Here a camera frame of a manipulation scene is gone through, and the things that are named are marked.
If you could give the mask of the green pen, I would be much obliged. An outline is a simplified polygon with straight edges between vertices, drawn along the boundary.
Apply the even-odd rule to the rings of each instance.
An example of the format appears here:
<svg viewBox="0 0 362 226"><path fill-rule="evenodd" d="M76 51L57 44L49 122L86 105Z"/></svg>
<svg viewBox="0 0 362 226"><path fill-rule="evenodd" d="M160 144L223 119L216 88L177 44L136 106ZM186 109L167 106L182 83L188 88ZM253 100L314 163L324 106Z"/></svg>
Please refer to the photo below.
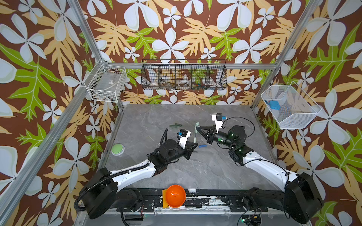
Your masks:
<svg viewBox="0 0 362 226"><path fill-rule="evenodd" d="M194 139L193 139L193 143L196 143L197 142L197 131L195 130L194 131Z"/></svg>

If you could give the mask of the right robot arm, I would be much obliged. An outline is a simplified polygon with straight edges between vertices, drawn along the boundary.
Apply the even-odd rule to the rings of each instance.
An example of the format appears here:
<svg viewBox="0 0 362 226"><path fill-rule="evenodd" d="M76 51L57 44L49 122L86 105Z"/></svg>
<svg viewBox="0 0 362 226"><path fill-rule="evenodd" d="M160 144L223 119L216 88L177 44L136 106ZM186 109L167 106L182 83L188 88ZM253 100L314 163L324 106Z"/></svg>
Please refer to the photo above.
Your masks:
<svg viewBox="0 0 362 226"><path fill-rule="evenodd" d="M213 126L195 127L206 142L223 145L238 167L254 170L278 187L277 191L257 187L248 190L242 199L246 209L263 207L280 210L286 217L306 224L323 208L324 202L311 175L287 170L249 148L245 143L248 135L244 126L234 125L228 132L223 132L227 118L214 114L212 120L215 122Z"/></svg>

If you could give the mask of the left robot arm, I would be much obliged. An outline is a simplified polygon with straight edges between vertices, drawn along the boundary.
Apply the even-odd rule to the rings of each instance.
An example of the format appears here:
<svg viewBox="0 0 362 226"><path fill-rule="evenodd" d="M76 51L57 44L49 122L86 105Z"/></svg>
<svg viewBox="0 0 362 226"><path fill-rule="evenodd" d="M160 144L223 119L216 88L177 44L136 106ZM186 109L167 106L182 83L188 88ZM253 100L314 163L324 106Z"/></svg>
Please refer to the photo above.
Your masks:
<svg viewBox="0 0 362 226"><path fill-rule="evenodd" d="M160 146L147 155L147 159L134 166L109 171L101 168L87 182L74 202L76 211L86 211L90 219L103 215L112 208L138 209L141 195L136 189L122 191L140 180L148 179L165 171L168 165L181 157L189 160L198 143L188 141L191 132L181 129L177 140L167 138L164 131Z"/></svg>

